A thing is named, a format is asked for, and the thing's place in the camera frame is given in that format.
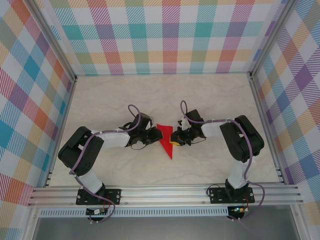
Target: wire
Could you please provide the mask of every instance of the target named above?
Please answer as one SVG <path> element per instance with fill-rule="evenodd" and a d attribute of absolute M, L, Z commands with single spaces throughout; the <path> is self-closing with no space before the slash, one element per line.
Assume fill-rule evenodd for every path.
<path fill-rule="evenodd" d="M 141 150 L 141 149 L 144 149 L 146 146 L 147 146 L 147 145 L 145 145 L 145 146 L 143 146 L 143 147 L 141 147 L 141 148 L 133 148 L 132 145 L 131 145 L 130 148 L 131 148 L 132 150 Z"/>
<path fill-rule="evenodd" d="M 248 218 L 249 216 L 252 216 L 254 213 L 257 212 L 257 210 L 261 207 L 262 203 L 264 202 L 265 196 L 266 196 L 266 191 L 265 191 L 265 188 L 264 188 L 261 184 L 256 183 L 256 182 L 252 182 L 252 181 L 249 181 L 249 180 L 248 180 L 247 173 L 248 173 L 249 168 L 250 168 L 250 166 L 251 166 L 251 164 L 252 164 L 254 155 L 253 155 L 253 152 L 252 152 L 251 143 L 250 143 L 250 141 L 249 141 L 249 138 L 248 138 L 245 130 L 241 127 L 241 125 L 240 125 L 238 122 L 236 122 L 236 121 L 233 120 L 233 119 L 229 119 L 229 118 L 227 118 L 227 119 L 212 119 L 212 120 L 208 120 L 208 121 L 194 121 L 194 120 L 190 119 L 190 118 L 186 115 L 186 113 L 184 112 L 183 104 L 184 104 L 184 106 L 185 106 L 185 111 L 188 112 L 188 106 L 187 106 L 187 103 L 186 103 L 185 100 L 182 100 L 182 101 L 180 102 L 180 109 L 181 109 L 181 112 L 182 112 L 183 116 L 184 116 L 189 122 L 195 123 L 195 124 L 209 124 L 209 123 L 225 123 L 225 122 L 231 122 L 231 123 L 235 124 L 235 125 L 239 128 L 239 130 L 241 131 L 241 133 L 243 134 L 243 137 L 244 137 L 244 139 L 245 139 L 245 141 L 246 141 L 246 144 L 248 145 L 248 148 L 249 148 L 249 156 L 250 156 L 250 157 L 249 157 L 249 163 L 248 163 L 248 166 L 246 167 L 246 169 L 245 169 L 245 171 L 244 171 L 243 177 L 244 177 L 244 179 L 247 181 L 247 183 L 249 183 L 249 184 L 251 184 L 251 185 L 258 186 L 258 187 L 260 187 L 260 188 L 262 189 L 262 198 L 261 198 L 261 201 L 259 202 L 258 206 L 256 207 L 256 209 L 255 209 L 253 212 L 251 212 L 249 215 L 244 216 L 242 219 L 245 219 L 245 218 Z"/>
<path fill-rule="evenodd" d="M 209 193 L 208 193 L 208 191 L 209 191 L 209 189 L 210 189 L 210 187 L 212 187 L 212 186 L 214 186 L 214 185 L 216 185 L 216 186 L 218 186 L 219 188 L 220 188 L 220 186 L 218 185 L 218 184 L 212 184 L 212 185 L 210 185 L 207 189 L 206 189 L 206 194 L 210 197 L 210 195 L 209 195 Z"/>
<path fill-rule="evenodd" d="M 205 138 L 204 140 L 201 140 L 201 141 L 192 142 L 191 144 L 198 144 L 198 143 L 202 143 L 202 142 L 204 142 L 205 140 L 207 140 L 207 138 Z"/>
<path fill-rule="evenodd" d="M 130 107 L 133 107 L 134 109 L 136 109 L 136 111 L 137 111 L 137 113 L 138 113 L 138 121 L 137 121 L 137 123 L 136 123 L 132 128 L 129 128 L 129 129 L 126 129 L 126 130 L 104 130 L 104 131 L 101 131 L 101 132 L 98 131 L 98 132 L 92 134 L 92 135 L 87 139 L 87 141 L 85 142 L 85 144 L 84 144 L 84 146 L 83 146 L 83 148 L 82 148 L 82 151 L 81 151 L 81 153 L 80 153 L 77 161 L 75 162 L 74 166 L 73 166 L 73 167 L 71 168 L 71 170 L 69 171 L 69 174 L 70 174 L 70 175 L 74 175 L 75 180 L 80 184 L 80 186 L 81 186 L 88 194 L 92 195 L 93 197 L 96 197 L 96 198 L 98 198 L 98 199 L 101 199 L 101 200 L 104 200 L 104 201 L 108 202 L 108 203 L 109 203 L 109 206 L 110 206 L 110 204 L 113 206 L 112 212 L 111 212 L 108 216 L 106 216 L 105 218 L 103 218 L 103 219 L 100 220 L 100 221 L 93 221 L 93 220 L 91 219 L 91 216 L 89 216 L 89 220 L 91 221 L 91 223 L 98 224 L 98 223 L 103 223 L 104 221 L 108 220 L 108 219 L 116 212 L 116 205 L 115 205 L 115 203 L 114 203 L 113 201 L 111 201 L 111 200 L 109 200 L 109 199 L 107 199 L 107 198 L 105 198 L 105 197 L 103 197 L 103 196 L 99 196 L 99 195 L 91 192 L 89 189 L 87 189 L 87 188 L 83 185 L 83 183 L 81 182 L 80 178 L 76 175 L 75 169 L 78 167 L 78 165 L 79 165 L 79 163 L 80 163 L 80 161 L 81 161 L 81 159 L 82 159 L 82 157 L 83 157 L 83 155 L 84 155 L 84 153 L 85 153 L 85 150 L 86 150 L 86 148 L 88 147 L 89 142 L 90 142 L 95 136 L 97 136 L 97 135 L 99 135 L 99 134 L 106 134 L 106 133 L 128 133 L 128 132 L 130 132 L 130 131 L 132 131 L 132 130 L 134 130 L 135 128 L 138 127 L 138 125 L 139 125 L 139 123 L 140 123 L 140 120 L 141 120 L 141 113 L 140 113 L 140 111 L 139 111 L 139 108 L 137 108 L 137 107 L 136 107 L 135 105 L 133 105 L 133 104 L 129 104 L 129 105 L 128 105 L 128 110 L 129 110 L 129 112 L 130 112 L 134 117 L 135 117 L 135 115 L 134 115 L 134 113 L 131 111 Z"/>
<path fill-rule="evenodd" d="M 244 209 L 247 209 L 249 207 L 249 200 L 246 195 L 243 195 L 243 197 L 246 199 L 246 207 Z"/>
<path fill-rule="evenodd" d="M 109 205 L 108 205 L 108 208 L 106 209 L 106 211 L 108 211 L 108 210 L 109 210 L 109 208 L 110 208 L 110 202 L 109 202 Z"/>

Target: aluminum rail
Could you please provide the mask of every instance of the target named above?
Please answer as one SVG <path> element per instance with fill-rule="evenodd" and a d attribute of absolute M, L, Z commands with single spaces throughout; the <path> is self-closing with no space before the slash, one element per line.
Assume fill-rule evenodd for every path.
<path fill-rule="evenodd" d="M 302 196 L 296 185 L 283 183 L 262 183 L 265 188 L 263 205 L 299 205 L 303 203 Z M 195 207 L 195 206 L 236 206 L 235 203 L 210 204 L 206 195 L 209 185 L 164 185 L 164 186 L 106 186 L 107 189 L 122 189 L 120 205 L 126 207 Z M 255 203 L 262 198 L 262 190 L 257 186 L 253 189 Z M 59 186 L 35 188 L 29 201 L 32 208 L 82 207 L 76 205 L 78 186 Z"/>

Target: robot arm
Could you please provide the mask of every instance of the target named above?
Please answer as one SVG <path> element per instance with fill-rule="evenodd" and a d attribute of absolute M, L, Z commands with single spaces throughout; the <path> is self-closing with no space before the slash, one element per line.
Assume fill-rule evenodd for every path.
<path fill-rule="evenodd" d="M 225 193 L 231 202 L 235 201 L 244 194 L 249 185 L 245 179 L 245 172 L 248 168 L 250 152 L 242 132 L 234 122 L 222 121 L 205 123 L 196 109 L 187 112 L 185 115 L 190 120 L 198 123 L 188 121 L 190 127 L 186 128 L 186 124 L 183 124 L 185 122 L 184 119 L 178 121 L 180 126 L 177 131 L 171 135 L 170 142 L 178 146 L 185 144 L 190 146 L 195 138 L 200 137 L 206 139 L 222 135 L 233 157 L 233 166 L 230 175 L 225 180 Z M 234 121 L 245 131 L 252 148 L 254 160 L 259 155 L 260 150 L 265 146 L 262 137 L 246 116 L 238 116 Z"/>
<path fill-rule="evenodd" d="M 100 132 L 88 143 L 81 161 L 74 170 L 74 174 L 90 192 L 99 196 L 104 195 L 105 185 L 99 180 L 92 168 L 101 148 L 129 147 L 138 141 L 141 141 L 144 145 L 150 145 L 163 138 L 161 131 L 152 127 L 153 123 L 148 115 L 140 113 L 140 122 L 138 121 L 139 116 L 136 115 L 133 122 L 128 122 L 113 132 Z M 123 131 L 132 129 L 137 123 L 137 127 L 132 131 Z M 88 138 L 96 133 L 97 131 L 91 131 L 85 126 L 79 127 L 61 148 L 58 158 L 65 166 L 72 169 Z"/>

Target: vented metal strip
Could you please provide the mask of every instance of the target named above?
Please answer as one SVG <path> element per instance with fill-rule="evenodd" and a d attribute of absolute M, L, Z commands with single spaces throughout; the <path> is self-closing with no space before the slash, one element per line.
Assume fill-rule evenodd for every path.
<path fill-rule="evenodd" d="M 226 206 L 126 207 L 115 209 L 113 218 L 127 217 L 208 217 L 227 216 Z M 85 208 L 42 208 L 40 218 L 87 218 Z"/>

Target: red wire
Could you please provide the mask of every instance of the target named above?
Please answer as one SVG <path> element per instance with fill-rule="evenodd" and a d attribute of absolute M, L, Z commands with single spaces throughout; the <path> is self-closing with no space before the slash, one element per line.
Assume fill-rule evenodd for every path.
<path fill-rule="evenodd" d="M 246 199 L 246 209 L 248 208 L 248 206 L 249 206 L 249 200 L 248 200 L 248 198 L 247 198 L 247 196 L 246 195 L 243 195 L 244 196 L 244 198 Z"/>
<path fill-rule="evenodd" d="M 106 205 L 106 201 L 103 201 L 103 208 L 102 208 L 103 211 L 105 211 L 105 205 Z"/>

